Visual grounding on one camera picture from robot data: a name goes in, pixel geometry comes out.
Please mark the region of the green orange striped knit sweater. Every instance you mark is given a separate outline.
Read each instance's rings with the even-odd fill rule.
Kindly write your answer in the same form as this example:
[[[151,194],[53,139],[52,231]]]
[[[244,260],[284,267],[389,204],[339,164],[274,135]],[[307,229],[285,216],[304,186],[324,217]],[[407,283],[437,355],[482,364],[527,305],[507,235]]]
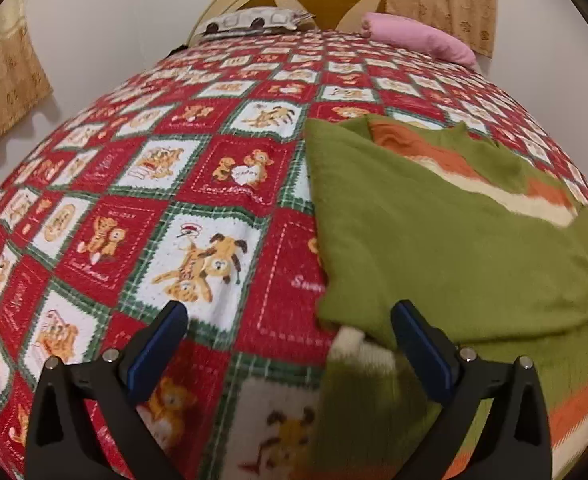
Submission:
[[[409,300],[487,360],[533,359],[553,474],[588,448],[588,207],[464,125],[369,115],[305,127],[319,259],[335,330],[305,473],[388,479],[438,415],[390,321]]]

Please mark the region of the red teddy bear patchwork bedspread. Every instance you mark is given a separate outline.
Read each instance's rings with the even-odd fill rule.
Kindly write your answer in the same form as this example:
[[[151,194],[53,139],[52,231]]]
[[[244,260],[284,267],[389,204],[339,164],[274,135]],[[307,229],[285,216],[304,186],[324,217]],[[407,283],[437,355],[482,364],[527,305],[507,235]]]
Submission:
[[[225,38],[168,56],[42,142],[0,188],[0,477],[27,479],[44,363],[123,349],[167,302],[189,324],[137,405],[179,479],[320,479],[305,465],[335,330],[305,127],[464,125],[588,184],[522,105],[453,63],[344,32]],[[588,479],[588,448],[563,478]]]

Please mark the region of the pink pillow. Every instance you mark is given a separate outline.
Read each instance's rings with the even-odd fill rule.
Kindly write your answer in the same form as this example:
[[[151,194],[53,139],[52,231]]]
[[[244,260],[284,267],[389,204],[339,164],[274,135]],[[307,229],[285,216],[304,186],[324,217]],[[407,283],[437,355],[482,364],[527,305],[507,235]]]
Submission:
[[[382,44],[420,52],[471,70],[477,67],[474,51],[463,41],[405,16],[367,12],[361,20],[361,35]]]

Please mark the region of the grey patterned pillow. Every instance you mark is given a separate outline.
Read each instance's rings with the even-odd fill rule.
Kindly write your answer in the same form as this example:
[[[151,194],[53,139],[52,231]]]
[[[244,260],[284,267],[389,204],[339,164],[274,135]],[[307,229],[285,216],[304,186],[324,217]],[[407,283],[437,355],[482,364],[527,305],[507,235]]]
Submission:
[[[292,10],[278,6],[257,6],[216,16],[197,26],[198,35],[209,36],[238,30],[264,30],[284,28],[295,30],[313,15],[305,10]]]

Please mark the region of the beige curtain on side wall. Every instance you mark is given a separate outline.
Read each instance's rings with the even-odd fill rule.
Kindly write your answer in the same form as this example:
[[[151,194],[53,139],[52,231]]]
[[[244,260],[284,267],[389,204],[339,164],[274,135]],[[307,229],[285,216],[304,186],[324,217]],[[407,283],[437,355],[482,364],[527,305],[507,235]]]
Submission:
[[[0,4],[0,139],[52,93],[29,36],[24,0]]]

